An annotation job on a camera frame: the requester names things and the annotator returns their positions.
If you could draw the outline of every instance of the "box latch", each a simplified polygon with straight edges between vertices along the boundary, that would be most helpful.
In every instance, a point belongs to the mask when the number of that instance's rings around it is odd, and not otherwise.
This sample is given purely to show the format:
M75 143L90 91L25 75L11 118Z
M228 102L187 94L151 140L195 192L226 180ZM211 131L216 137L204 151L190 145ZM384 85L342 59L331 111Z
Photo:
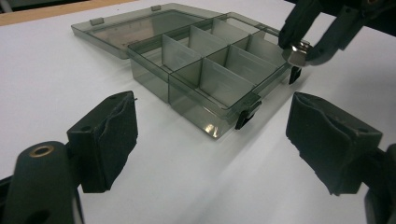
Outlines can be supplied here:
M256 102L256 104L252 105L249 109L242 111L239 115L238 121L236 122L235 129L240 130L246 123L248 123L248 121L253 118L254 113L256 113L261 105L262 102L259 101Z

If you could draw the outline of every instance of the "white table surface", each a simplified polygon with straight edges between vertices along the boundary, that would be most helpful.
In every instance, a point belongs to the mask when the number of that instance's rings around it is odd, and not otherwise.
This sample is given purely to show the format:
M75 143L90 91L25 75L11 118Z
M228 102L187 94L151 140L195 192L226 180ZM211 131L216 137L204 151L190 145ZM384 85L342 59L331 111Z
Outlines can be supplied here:
M234 11L277 29L293 7L281 0L175 2ZM268 96L246 127L214 141L134 81L128 60L70 28L165 3L142 0L0 27L0 177L12 175L29 146L66 143L66 131L103 99L132 90L137 145L111 191L80 192L86 223L365 223L367 188L331 196L285 129L291 94L302 91L382 131L381 148L395 142L396 38L363 28L330 62L276 89L281 104ZM320 15L305 39L315 44L332 20Z

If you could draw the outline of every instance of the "metal nut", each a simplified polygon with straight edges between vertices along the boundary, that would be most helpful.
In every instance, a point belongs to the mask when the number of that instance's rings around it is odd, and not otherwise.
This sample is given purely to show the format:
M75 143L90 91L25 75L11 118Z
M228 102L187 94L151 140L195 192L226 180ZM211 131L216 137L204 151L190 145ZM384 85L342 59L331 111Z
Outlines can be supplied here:
M309 44L305 44L300 42L296 45L291 45L290 48L284 49L282 56L291 65L297 67L304 67L307 66L306 64L306 53L312 47Z

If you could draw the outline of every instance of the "hinged lid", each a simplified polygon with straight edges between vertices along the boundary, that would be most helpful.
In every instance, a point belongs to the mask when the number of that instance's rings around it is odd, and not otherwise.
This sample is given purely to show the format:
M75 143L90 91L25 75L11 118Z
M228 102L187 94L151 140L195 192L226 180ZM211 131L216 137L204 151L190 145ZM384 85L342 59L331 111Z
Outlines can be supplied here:
M153 6L112 17L72 25L73 32L121 59L128 45L220 15L218 12L179 4Z

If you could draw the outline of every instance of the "transparent plastic box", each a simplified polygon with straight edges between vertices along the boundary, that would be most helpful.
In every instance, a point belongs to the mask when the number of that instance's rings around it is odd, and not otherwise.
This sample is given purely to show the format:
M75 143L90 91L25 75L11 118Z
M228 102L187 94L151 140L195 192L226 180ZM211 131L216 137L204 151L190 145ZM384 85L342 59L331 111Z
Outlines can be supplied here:
M240 129L291 70L278 30L232 12L168 4L72 28L129 58L135 80L214 138Z

